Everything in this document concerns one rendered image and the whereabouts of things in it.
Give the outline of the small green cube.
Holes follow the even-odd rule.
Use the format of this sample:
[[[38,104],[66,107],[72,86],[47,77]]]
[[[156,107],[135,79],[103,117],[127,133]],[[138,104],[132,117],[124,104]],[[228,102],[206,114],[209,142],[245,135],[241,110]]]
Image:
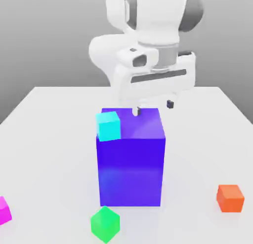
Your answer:
[[[120,216],[103,206],[90,219],[91,232],[107,244],[120,231]]]

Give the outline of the large blue box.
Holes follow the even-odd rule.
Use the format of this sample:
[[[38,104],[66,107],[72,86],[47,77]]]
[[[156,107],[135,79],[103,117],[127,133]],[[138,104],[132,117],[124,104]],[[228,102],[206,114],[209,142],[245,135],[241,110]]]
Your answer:
[[[160,206],[166,136],[156,108],[103,108],[116,112],[121,138],[96,141],[101,206]]]

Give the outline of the small magenta cube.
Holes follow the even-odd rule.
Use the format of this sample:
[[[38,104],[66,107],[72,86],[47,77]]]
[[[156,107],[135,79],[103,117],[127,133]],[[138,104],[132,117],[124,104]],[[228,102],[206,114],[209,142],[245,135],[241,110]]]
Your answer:
[[[12,220],[12,215],[7,202],[0,196],[0,226]]]

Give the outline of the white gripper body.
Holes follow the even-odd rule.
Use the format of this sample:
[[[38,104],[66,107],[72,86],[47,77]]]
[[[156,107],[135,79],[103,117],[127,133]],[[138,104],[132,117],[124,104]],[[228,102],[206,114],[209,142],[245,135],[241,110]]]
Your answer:
[[[152,97],[178,94],[195,86],[195,72],[194,52],[180,52],[176,64],[161,73],[119,64],[115,70],[115,99],[121,107],[137,107]]]

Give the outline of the small cyan cube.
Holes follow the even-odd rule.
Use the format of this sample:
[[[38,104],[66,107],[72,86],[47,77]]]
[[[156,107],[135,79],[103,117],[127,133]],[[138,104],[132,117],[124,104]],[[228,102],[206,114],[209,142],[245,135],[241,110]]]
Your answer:
[[[96,114],[96,129],[100,142],[121,138],[121,121],[115,111]]]

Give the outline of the small orange cube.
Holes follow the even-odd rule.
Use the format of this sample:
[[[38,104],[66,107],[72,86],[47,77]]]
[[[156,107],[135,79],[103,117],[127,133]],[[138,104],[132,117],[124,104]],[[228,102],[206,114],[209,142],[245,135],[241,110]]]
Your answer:
[[[245,197],[238,185],[218,185],[216,201],[222,212],[242,212]]]

